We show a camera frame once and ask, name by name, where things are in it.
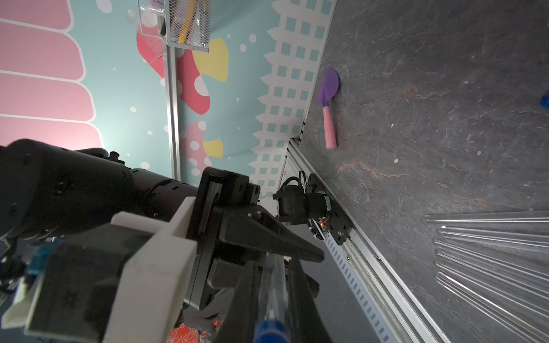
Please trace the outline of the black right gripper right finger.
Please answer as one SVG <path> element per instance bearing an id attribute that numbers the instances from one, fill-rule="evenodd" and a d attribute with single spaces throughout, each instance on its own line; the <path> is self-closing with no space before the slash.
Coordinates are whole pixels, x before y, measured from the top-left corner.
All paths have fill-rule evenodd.
<path id="1" fill-rule="evenodd" d="M 290 332 L 292 342 L 331 343 L 317 311 L 300 260 L 293 257 L 288 266 Z"/>

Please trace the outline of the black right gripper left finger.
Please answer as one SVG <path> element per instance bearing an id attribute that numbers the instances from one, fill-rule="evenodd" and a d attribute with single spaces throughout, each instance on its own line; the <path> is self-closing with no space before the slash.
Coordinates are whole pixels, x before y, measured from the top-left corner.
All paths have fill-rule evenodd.
<path id="1" fill-rule="evenodd" d="M 234 297 L 214 343 L 252 343 L 258 318 L 261 273 L 256 262 L 248 262 L 240 275 Z"/>

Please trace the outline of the test tube with blue stopper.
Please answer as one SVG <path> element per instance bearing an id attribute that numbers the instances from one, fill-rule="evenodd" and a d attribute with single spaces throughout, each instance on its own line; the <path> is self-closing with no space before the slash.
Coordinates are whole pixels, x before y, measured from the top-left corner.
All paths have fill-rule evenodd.
<path id="1" fill-rule="evenodd" d="M 283 256 L 265 257 L 258 299 L 254 343 L 289 343 L 288 292 Z"/>

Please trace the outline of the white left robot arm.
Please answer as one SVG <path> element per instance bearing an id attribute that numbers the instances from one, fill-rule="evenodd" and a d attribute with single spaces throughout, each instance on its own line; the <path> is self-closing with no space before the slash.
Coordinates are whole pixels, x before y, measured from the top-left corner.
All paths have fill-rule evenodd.
<path id="1" fill-rule="evenodd" d="M 198 187 L 145 169 L 130 169 L 99 148 L 71 151 L 30 139 L 1 148 L 1 238 L 70 236 L 122 211 L 167 222 L 194 197 L 186 237 L 197 242 L 184 299 L 199 310 L 236 286 L 244 265 L 266 253 L 321 262 L 321 249 L 301 239 L 259 204 L 247 176 L 206 168 Z"/>

